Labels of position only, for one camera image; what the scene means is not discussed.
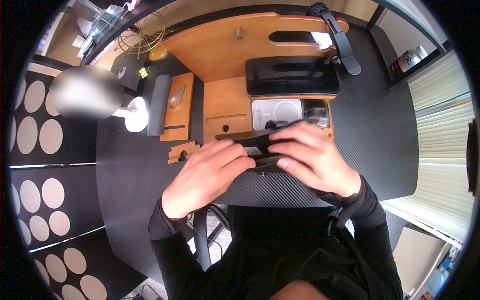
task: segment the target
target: hand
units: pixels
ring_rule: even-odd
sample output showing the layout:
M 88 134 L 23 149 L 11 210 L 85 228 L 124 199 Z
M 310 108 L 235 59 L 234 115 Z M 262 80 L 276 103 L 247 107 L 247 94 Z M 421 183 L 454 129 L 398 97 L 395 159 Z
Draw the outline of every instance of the hand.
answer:
M 254 167 L 255 161 L 240 144 L 231 140 L 205 144 L 163 192 L 163 211 L 169 218 L 183 218 L 212 202 L 238 175 Z
M 272 133 L 269 139 L 297 141 L 271 145 L 268 151 L 288 155 L 277 165 L 307 186 L 344 198 L 360 191 L 360 175 L 347 165 L 335 144 L 317 126 L 300 122 Z

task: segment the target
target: desk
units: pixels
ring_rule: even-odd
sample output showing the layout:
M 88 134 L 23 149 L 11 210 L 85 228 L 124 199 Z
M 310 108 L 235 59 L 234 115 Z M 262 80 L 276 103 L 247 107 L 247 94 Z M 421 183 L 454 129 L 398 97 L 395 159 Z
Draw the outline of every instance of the desk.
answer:
M 395 58 L 385 33 L 382 54 Z M 331 101 L 335 142 L 345 160 L 363 174 L 379 200 L 411 195 L 417 185 L 418 137 L 415 112 L 406 83 L 393 90 L 383 74 L 384 62 L 364 28 L 351 26 L 347 37 L 362 72 L 340 76 L 340 93 Z M 154 62 L 143 92 L 151 96 L 156 76 L 189 72 L 175 57 Z M 203 87 L 194 80 L 190 140 L 202 143 Z M 163 190 L 184 162 L 167 164 L 172 146 L 186 141 L 159 142 L 156 137 L 128 132 L 122 119 L 98 123 L 96 176 L 102 217 L 113 252 L 130 266 L 161 282 L 148 239 L 147 225 Z M 317 199 L 287 174 L 243 173 L 217 203 L 315 207 Z

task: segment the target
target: black phone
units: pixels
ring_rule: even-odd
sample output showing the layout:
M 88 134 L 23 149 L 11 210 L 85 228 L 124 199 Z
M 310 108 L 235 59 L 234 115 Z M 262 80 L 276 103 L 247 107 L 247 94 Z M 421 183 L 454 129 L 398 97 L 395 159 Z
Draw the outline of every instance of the black phone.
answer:
M 337 95 L 333 62 L 325 57 L 278 56 L 247 60 L 247 94 L 269 96 Z

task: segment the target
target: wooden desk organizer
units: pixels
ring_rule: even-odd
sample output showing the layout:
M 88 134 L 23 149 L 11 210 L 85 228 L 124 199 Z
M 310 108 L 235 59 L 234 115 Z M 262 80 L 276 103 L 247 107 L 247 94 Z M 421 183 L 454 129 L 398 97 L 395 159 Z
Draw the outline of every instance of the wooden desk organizer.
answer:
M 348 24 L 337 18 L 346 33 Z M 252 104 L 247 96 L 245 62 L 272 56 L 336 55 L 335 46 L 319 51 L 315 43 L 273 42 L 276 31 L 330 32 L 321 18 L 253 13 L 208 22 L 181 31 L 162 44 L 204 82 L 204 143 L 216 134 L 252 130 Z M 283 96 L 277 98 L 324 99 L 332 96 Z M 333 138 L 333 126 L 329 129 Z

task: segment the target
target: person's left hand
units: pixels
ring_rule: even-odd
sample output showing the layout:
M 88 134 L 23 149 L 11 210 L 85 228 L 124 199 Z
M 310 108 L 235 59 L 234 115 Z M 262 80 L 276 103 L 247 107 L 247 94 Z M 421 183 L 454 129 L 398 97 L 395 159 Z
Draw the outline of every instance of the person's left hand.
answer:
M 169 218 L 183 218 L 212 202 L 238 175 L 254 167 L 255 161 L 240 144 L 231 140 L 205 144 L 163 192 L 163 211 Z

